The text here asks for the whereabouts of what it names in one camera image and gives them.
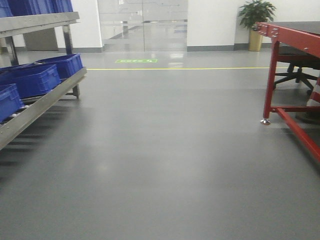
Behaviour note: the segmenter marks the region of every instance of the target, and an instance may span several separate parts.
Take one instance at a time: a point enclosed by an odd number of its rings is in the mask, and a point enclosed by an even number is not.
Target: office chair
[[[280,46],[277,62],[289,63],[289,67],[286,72],[275,74],[276,76],[283,76],[284,78],[275,81],[273,89],[276,89],[277,84],[295,79],[296,83],[301,81],[310,88],[310,90],[307,91],[307,94],[310,95],[312,93],[314,86],[309,80],[317,80],[318,77],[303,73],[303,68],[320,70],[320,58],[292,46]]]

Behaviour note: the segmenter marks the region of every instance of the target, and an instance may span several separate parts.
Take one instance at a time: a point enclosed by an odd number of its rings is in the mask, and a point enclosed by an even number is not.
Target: gold plant pot
[[[259,52],[261,49],[263,36],[256,31],[250,30],[249,51]]]

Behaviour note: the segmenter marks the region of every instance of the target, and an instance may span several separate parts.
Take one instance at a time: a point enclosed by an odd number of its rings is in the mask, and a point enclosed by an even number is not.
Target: metal shelving rack
[[[11,65],[18,65],[18,57],[13,41],[14,35],[51,29],[62,26],[66,54],[72,54],[72,38],[70,24],[77,23],[78,12],[63,12],[41,15],[13,16],[0,18],[0,38],[5,38]],[[85,77],[86,68],[63,81],[52,91],[39,98],[28,108],[20,112],[7,123],[0,125],[0,150],[10,143],[32,122],[53,106],[63,95],[73,95],[79,98],[78,83]]]

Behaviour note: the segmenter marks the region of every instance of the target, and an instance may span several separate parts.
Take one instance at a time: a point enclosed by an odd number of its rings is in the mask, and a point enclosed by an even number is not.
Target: yellow floor line
[[[241,70],[241,69],[268,69],[268,66],[258,67],[201,67],[201,68],[88,68],[89,71],[132,71],[132,70]],[[287,67],[277,67],[277,69],[287,69]]]

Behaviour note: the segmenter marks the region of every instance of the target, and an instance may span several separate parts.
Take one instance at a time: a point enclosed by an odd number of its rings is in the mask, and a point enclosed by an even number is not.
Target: green leaves
[[[269,1],[252,0],[252,2],[246,1],[245,3],[240,7],[242,10],[238,15],[242,17],[240,25],[251,29],[256,22],[272,22],[274,20],[273,16],[275,15],[274,10],[276,10],[276,7]]]

